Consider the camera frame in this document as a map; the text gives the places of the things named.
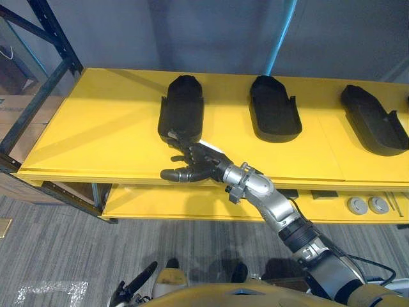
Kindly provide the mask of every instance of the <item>cardboard box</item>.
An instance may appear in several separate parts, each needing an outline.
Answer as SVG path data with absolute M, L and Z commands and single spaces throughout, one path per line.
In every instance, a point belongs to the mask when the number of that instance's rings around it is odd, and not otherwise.
M 20 163 L 23 162 L 46 126 L 47 125 L 44 123 L 29 124 L 9 156 Z M 11 127 L 12 125 L 10 124 L 0 123 L 0 142 L 3 140 Z
M 30 95 L 0 95 L 0 123 L 13 125 L 32 98 Z M 49 123 L 63 100 L 60 96 L 48 97 L 30 124 Z
M 33 96 L 10 96 L 0 95 L 0 141 L 11 129 L 24 108 L 30 103 Z M 16 161 L 23 162 L 28 156 L 30 150 L 34 147 L 37 139 L 49 123 L 50 119 L 62 103 L 63 97 L 49 97 L 37 112 L 31 123 L 27 126 L 19 141 L 14 146 L 10 157 Z M 80 183 L 58 183 L 57 185 L 66 189 L 68 192 L 93 203 L 91 184 Z M 14 198 L 16 200 L 28 201 L 31 203 L 58 203 L 61 201 L 52 198 L 46 194 L 37 191 L 29 185 L 0 173 L 0 194 Z

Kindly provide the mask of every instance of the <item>metal disc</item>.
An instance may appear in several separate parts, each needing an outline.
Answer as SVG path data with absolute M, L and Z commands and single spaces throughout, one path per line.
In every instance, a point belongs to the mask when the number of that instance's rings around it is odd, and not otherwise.
M 369 208 L 377 214 L 385 214 L 389 212 L 388 203 L 380 197 L 371 197 L 369 199 Z
M 351 197 L 347 202 L 348 209 L 359 216 L 368 212 L 368 205 L 359 197 Z

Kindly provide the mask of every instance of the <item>black shoe-shaped object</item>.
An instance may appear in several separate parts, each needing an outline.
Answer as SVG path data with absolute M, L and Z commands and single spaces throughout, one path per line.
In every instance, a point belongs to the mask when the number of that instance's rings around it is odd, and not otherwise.
M 282 83 L 261 75 L 251 89 L 250 115 L 254 133 L 263 141 L 283 143 L 295 139 L 302 131 L 295 96 L 288 98 Z
M 379 100 L 359 86 L 347 85 L 341 100 L 364 148 L 377 155 L 397 155 L 409 149 L 408 134 L 396 111 L 386 113 Z
M 162 97 L 158 133 L 172 144 L 169 132 L 192 143 L 200 140 L 203 126 L 203 97 L 200 83 L 192 75 L 180 75 Z

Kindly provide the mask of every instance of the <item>gray wall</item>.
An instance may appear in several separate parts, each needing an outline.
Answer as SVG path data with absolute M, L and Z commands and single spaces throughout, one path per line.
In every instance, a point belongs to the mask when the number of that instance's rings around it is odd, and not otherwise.
M 38 23 L 23 0 L 0 0 Z M 85 67 L 262 74 L 274 0 L 49 0 Z M 407 0 L 298 0 L 275 75 L 379 80 L 408 55 Z M 47 71 L 53 47 L 16 29 Z

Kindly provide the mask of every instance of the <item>yellow shelving unit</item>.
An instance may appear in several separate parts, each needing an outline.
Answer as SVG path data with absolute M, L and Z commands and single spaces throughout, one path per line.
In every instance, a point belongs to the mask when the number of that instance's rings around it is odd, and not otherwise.
M 157 132 L 160 101 L 181 72 L 87 68 L 15 174 L 33 185 L 43 180 L 115 184 L 103 218 L 180 218 L 260 221 L 243 201 L 228 203 L 211 180 L 190 185 L 166 182 L 165 168 L 180 154 Z M 409 87 L 405 84 L 277 77 L 296 95 L 303 131 L 287 143 L 258 139 L 249 114 L 254 75 L 192 74 L 205 101 L 202 138 L 236 164 L 243 161 L 269 176 L 277 188 L 298 189 L 298 203 L 313 221 L 326 223 L 409 223 L 409 152 L 382 157 L 359 142 L 341 105 L 347 84 L 363 87 L 387 111 L 396 109 L 409 130 Z M 307 190 L 340 191 L 334 200 L 311 200 Z M 349 196 L 396 192 L 403 216 L 372 212 L 354 216 Z
M 161 96 L 179 72 L 88 68 L 63 102 L 17 176 L 31 182 L 59 180 L 119 184 L 169 184 L 160 170 L 178 154 L 157 133 Z M 397 109 L 408 129 L 403 84 L 278 77 L 297 96 L 302 133 L 287 143 L 267 143 L 253 132 L 249 88 L 253 75 L 193 74 L 202 84 L 203 139 L 237 164 L 262 169 L 278 187 L 404 191 L 409 152 L 382 157 L 358 141 L 339 100 L 347 84 Z M 201 185 L 212 185 L 204 182 Z
M 394 193 L 396 205 L 389 203 L 389 212 L 376 214 L 371 210 L 358 216 L 348 210 L 346 202 L 359 195 L 368 201 L 372 196 L 387 199 L 385 193 L 340 192 L 331 199 L 314 200 L 310 191 L 299 191 L 296 199 L 304 216 L 315 223 L 407 223 L 409 199 Z M 218 221 L 263 221 L 257 209 L 248 201 L 235 205 L 228 200 L 222 186 L 192 187 L 115 185 L 105 206 L 104 218 L 191 219 Z

